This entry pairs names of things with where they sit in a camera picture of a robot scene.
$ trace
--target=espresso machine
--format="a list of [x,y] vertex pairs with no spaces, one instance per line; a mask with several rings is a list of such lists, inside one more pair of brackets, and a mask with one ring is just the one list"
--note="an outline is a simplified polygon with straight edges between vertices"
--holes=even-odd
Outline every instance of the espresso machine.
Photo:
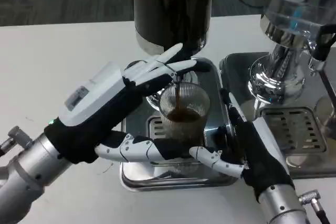
[[[164,53],[125,70],[109,63],[69,96],[38,138],[15,127],[0,145],[0,156],[23,148],[0,169],[0,222],[18,223],[71,165],[100,157],[121,162],[121,181],[133,191],[229,186],[243,178],[269,224],[309,223],[305,204],[329,223],[319,193],[298,197],[292,178],[336,175],[334,57],[327,57],[336,53],[334,1],[268,0],[260,24],[274,50],[227,56],[223,86],[209,60],[179,58],[182,44],[161,45]],[[202,34],[189,49],[201,50]],[[179,142],[165,138],[157,112],[158,92],[181,76],[212,103],[205,145],[191,147],[187,158]],[[120,122],[123,132],[113,131]]]
[[335,7],[336,0],[267,0],[260,26],[274,50],[229,55],[220,66],[245,114],[265,118],[293,178],[336,175]]

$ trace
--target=robotic hand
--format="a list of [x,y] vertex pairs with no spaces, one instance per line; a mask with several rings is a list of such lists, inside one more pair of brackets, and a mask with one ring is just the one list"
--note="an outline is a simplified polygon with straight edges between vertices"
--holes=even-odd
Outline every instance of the robotic hand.
[[309,223],[302,199],[297,196],[289,176],[286,161],[265,120],[258,118],[248,122],[231,93],[222,90],[222,98],[230,118],[227,136],[239,143],[236,151],[243,153],[240,162],[236,159],[235,163],[229,163],[232,158],[228,159],[224,151],[206,147],[192,147],[190,154],[220,173],[243,178],[254,189],[268,224]]
[[177,44],[165,53],[135,62],[122,72],[109,63],[65,102],[63,113],[34,141],[15,129],[0,146],[0,156],[15,143],[24,150],[0,168],[0,223],[18,223],[34,200],[71,164],[92,163],[98,156],[121,162],[147,162],[181,155],[178,143],[113,131],[142,98],[177,76],[208,71],[197,60],[180,61]]

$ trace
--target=glass cup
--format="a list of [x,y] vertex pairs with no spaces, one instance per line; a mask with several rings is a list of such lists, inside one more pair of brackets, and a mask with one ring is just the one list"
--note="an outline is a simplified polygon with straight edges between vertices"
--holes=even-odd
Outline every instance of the glass cup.
[[166,138],[186,147],[203,146],[210,104],[208,94],[196,84],[180,82],[166,88],[159,100]]

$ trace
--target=label on robotic hand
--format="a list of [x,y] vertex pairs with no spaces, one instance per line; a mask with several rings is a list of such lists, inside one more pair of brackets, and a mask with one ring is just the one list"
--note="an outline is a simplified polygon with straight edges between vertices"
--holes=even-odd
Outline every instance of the label on robotic hand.
[[81,86],[65,101],[65,106],[69,111],[72,111],[88,93],[89,90],[84,86]]

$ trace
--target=drip tray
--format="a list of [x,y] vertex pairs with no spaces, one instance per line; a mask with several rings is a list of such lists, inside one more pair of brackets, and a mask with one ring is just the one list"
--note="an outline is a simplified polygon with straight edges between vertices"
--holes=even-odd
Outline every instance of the drip tray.
[[286,156],[326,152],[325,139],[309,108],[265,108],[260,114]]
[[[204,130],[205,145],[218,148],[223,142],[218,139],[217,129],[227,122],[227,111],[222,105],[219,93],[221,85],[218,72],[208,59],[194,59],[206,62],[212,67],[210,72],[196,74],[198,84],[207,92],[211,100]],[[159,112],[146,99],[143,99],[141,106],[122,122],[122,130],[133,136],[163,138],[165,137],[164,128],[160,122]],[[121,163],[120,178],[123,186],[132,191],[227,186],[237,180],[213,171],[193,158],[177,158],[159,163]]]

